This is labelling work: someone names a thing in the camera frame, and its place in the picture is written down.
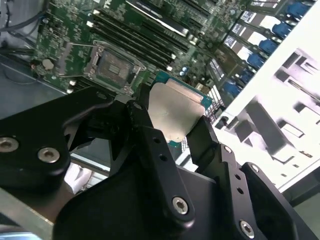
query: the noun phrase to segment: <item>silver metal surface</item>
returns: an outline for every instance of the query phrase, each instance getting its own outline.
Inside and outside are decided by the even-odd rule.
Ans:
[[[103,93],[99,92],[99,91],[96,93],[96,95],[98,96],[98,98],[107,99],[107,96],[104,95]]]
[[[38,158],[48,164],[53,164],[60,158],[60,153],[52,148],[52,147],[45,147],[39,150]]]
[[[252,168],[258,173],[259,172],[259,168],[256,166],[256,165],[251,165],[252,166]]]
[[[133,105],[134,105],[137,109],[142,109],[142,107],[141,107],[138,103],[136,103],[136,102],[134,102]]]
[[[0,212],[43,240],[52,238],[54,224],[37,211],[0,188]]]
[[[22,23],[33,16],[35,16],[38,12],[42,10],[44,0],[15,0],[15,1],[7,1],[0,0],[0,7],[3,13],[6,13],[6,4],[8,2],[8,6],[10,9],[10,22],[9,26],[13,26],[19,23]],[[0,26],[3,28],[6,26],[7,22],[7,14],[2,14],[0,16]],[[17,30],[18,33],[22,35],[28,34],[34,26],[37,24],[37,21],[25,26],[22,29]],[[38,30],[36,29],[31,36],[28,37],[32,42],[36,43],[38,36]],[[0,36],[0,41],[7,41],[10,47],[12,48],[25,48],[25,46],[30,47],[25,43],[23,39],[19,39],[11,36],[7,32],[2,32]]]
[[[174,209],[178,213],[180,213],[182,215],[187,214],[187,212],[188,212],[188,204],[181,197],[178,197],[178,196],[174,197],[172,199],[172,204],[173,204]]]
[[[241,220],[240,221],[240,227],[241,227],[241,230],[242,232],[250,239],[254,239],[255,238],[255,232],[254,230],[252,229],[252,227],[250,226],[249,223],[247,223],[246,221],[244,220]]]
[[[224,148],[228,153],[232,153],[232,150],[230,149],[230,147],[224,146],[223,148]]]
[[[150,91],[148,109],[154,128],[161,130],[167,141],[181,143],[205,114],[202,98],[173,82],[156,83]]]
[[[44,19],[42,19],[42,22],[43,22],[44,24],[48,24],[48,23],[49,23],[49,19],[48,19],[48,18],[44,18]]]
[[[17,150],[19,143],[12,137],[0,137],[0,153],[10,153]]]

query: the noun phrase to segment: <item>blue connector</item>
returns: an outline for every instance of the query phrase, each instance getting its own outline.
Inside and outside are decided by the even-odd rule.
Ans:
[[[271,39],[266,39],[259,43],[259,48],[269,56],[274,53],[277,47],[278,44],[272,41]]]
[[[223,84],[223,90],[227,93],[230,93],[234,98],[239,95],[241,88],[236,85],[236,83],[225,82]]]
[[[263,59],[258,53],[250,54],[246,61],[257,70],[265,64],[265,59]]]
[[[289,33],[291,33],[292,29],[292,26],[286,24],[285,22],[281,22],[272,27],[272,32],[279,38],[285,39]]]
[[[307,6],[302,2],[295,2],[286,8],[285,13],[296,19],[302,19],[309,9],[310,6]]]
[[[244,84],[248,84],[248,82],[250,82],[250,80],[254,77],[254,73],[251,72],[249,69],[244,69],[241,76],[240,76],[240,80],[244,83]]]

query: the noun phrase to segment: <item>bolt hole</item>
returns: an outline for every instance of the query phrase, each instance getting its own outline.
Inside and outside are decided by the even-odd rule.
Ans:
[[[240,194],[244,194],[244,191],[240,187],[238,187],[237,190]]]
[[[185,207],[185,205],[184,205],[182,202],[180,202],[180,201],[177,201],[177,202],[176,202],[176,205],[177,205],[178,208],[180,208],[180,209],[184,209],[184,207]]]
[[[9,141],[4,141],[4,142],[2,142],[2,143],[0,144],[0,146],[1,146],[3,149],[9,149],[9,148],[12,147],[12,144],[11,144],[11,142],[9,142]]]
[[[44,156],[47,157],[47,158],[53,158],[55,155],[52,151],[46,151],[44,153]]]
[[[168,160],[168,158],[167,158],[165,155],[163,155],[163,154],[160,154],[160,155],[159,155],[159,158],[160,158],[162,161],[164,161],[164,162],[166,162],[166,161]]]
[[[251,229],[248,227],[248,225],[245,224],[243,227],[248,233],[251,233]]]
[[[159,139],[159,138],[156,138],[156,137],[153,138],[153,141],[154,141],[156,144],[159,144],[159,143],[160,143],[160,139]]]
[[[98,98],[101,98],[101,99],[107,99],[107,96],[104,95],[103,93],[101,92],[97,92],[96,95],[98,96]]]

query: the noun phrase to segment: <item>motherboard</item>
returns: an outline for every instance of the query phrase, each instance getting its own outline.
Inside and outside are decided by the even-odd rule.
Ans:
[[[209,89],[207,67],[247,0],[51,0],[31,67],[67,92],[132,95],[158,72]]]

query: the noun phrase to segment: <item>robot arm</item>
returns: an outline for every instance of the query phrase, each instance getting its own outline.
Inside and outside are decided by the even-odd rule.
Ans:
[[[205,116],[187,135],[196,173],[176,166],[147,92],[124,104],[86,88],[0,120],[0,211],[54,240],[317,239],[261,169],[237,165]],[[110,177],[67,196],[70,152],[94,138],[110,140]]]

